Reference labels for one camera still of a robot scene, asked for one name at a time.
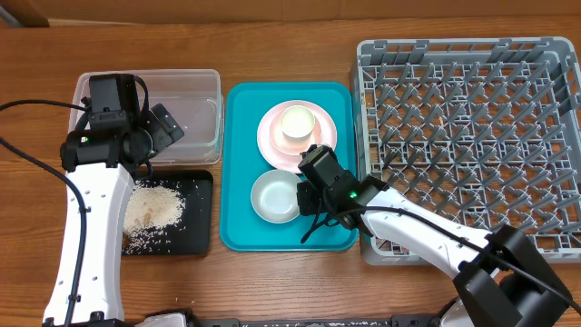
black tray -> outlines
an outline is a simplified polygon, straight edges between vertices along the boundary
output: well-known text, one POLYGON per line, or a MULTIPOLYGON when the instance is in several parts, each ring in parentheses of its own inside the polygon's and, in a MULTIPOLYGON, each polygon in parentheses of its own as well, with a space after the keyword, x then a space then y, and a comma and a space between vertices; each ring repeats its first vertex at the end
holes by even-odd
POLYGON ((185 198, 181 222, 168 225, 163 235, 155 235, 148 244, 149 250, 133 251, 124 255, 177 255, 206 254, 210 248, 210 223, 212 219, 212 174, 207 171, 157 171, 139 182, 145 187, 163 186, 179 192, 185 198))

teal tray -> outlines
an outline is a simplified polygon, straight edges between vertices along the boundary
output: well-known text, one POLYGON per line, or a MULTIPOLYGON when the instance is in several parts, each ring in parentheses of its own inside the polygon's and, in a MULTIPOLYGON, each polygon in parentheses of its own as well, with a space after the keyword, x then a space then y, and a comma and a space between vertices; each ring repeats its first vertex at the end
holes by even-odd
POLYGON ((261 118, 276 104, 304 100, 318 104, 337 127, 339 163, 356 173, 355 132, 350 92, 334 82, 244 83, 236 85, 226 101, 222 165, 220 236, 235 251, 342 251, 357 240, 357 231, 340 225, 323 226, 300 244, 314 216, 299 216, 289 223, 268 223, 251 206, 256 179, 274 169, 256 143, 261 118))

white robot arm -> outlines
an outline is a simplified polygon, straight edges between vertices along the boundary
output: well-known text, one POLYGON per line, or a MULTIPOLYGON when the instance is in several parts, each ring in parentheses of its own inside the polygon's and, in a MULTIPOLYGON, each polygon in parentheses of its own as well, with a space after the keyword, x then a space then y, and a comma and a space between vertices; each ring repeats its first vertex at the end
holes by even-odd
MULTIPOLYGON (((453 223, 449 219, 417 206, 393 188, 379 192, 368 203, 368 206, 401 208, 416 213, 479 247, 484 248, 488 245, 485 237, 490 232, 453 223)), ((404 246, 438 267, 450 278, 456 277, 459 273, 460 263, 471 262, 478 255, 476 251, 459 245, 407 215, 369 211, 361 215, 361 218, 373 235, 404 246)))
MULTIPOLYGON (((123 320, 119 267, 123 220, 133 178, 121 165, 107 168, 105 163, 80 165, 67 177, 83 194, 87 209, 87 236, 78 294, 72 323, 87 322, 92 315, 101 320, 123 320)), ((67 188, 67 214, 61 263, 53 295, 44 311, 43 322, 64 324, 68 296, 73 282, 79 244, 79 206, 67 188)))
POLYGON ((453 279, 461 301, 445 310, 439 326, 547 327, 568 307, 571 294, 520 231, 504 226, 491 233, 453 223, 379 179, 357 180, 325 145, 303 154, 299 169, 307 179, 298 186, 301 213, 320 207, 313 205, 314 198, 330 213, 305 237, 335 219, 347 229, 359 228, 411 250, 453 279), (518 273, 497 285, 492 276, 508 267, 518 273), (556 290, 538 287, 542 283, 556 290))

wooden table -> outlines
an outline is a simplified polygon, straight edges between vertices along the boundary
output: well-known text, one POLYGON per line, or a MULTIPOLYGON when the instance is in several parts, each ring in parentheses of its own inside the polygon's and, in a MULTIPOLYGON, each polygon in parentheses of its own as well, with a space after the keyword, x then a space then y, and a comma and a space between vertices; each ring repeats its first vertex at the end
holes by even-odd
MULTIPOLYGON (((560 35, 581 49, 581 17, 398 19, 323 23, 142 25, 0 31, 0 103, 70 102, 80 74, 213 68, 224 98, 247 81, 339 81, 358 42, 373 38, 560 35)), ((9 142, 54 167, 68 111, 24 106, 1 113, 9 142)), ((388 317, 437 312, 456 296, 433 267, 374 267, 356 244, 344 253, 236 253, 220 240, 222 164, 208 168, 215 191, 212 245, 204 258, 123 258, 126 317, 192 307, 202 318, 243 320, 388 317)), ((64 185, 0 149, 0 324, 38 326, 54 287, 65 218, 64 185)), ((581 265, 556 265, 581 301, 581 265)), ((578 326, 569 310, 558 326, 578 326)))

pink plate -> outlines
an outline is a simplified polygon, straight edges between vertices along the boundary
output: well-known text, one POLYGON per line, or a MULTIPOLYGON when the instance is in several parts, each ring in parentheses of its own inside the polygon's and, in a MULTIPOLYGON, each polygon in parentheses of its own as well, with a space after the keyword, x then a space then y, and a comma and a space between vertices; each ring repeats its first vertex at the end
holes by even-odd
POLYGON ((320 124, 319 144, 326 144, 333 150, 337 146, 337 128, 327 112, 314 103, 302 100, 291 100, 273 106, 261 119, 258 125, 258 148, 264 159, 274 168, 292 173, 300 173, 300 155, 288 155, 279 151, 271 142, 271 125, 278 114, 292 105, 304 105, 310 109, 320 124))
POLYGON ((300 153, 309 150, 311 144, 318 144, 320 142, 320 124, 319 120, 315 119, 315 125, 312 132, 306 140, 295 141, 290 139, 282 132, 281 116, 284 110, 279 112, 271 123, 270 140, 277 150, 288 155, 300 155, 300 153))

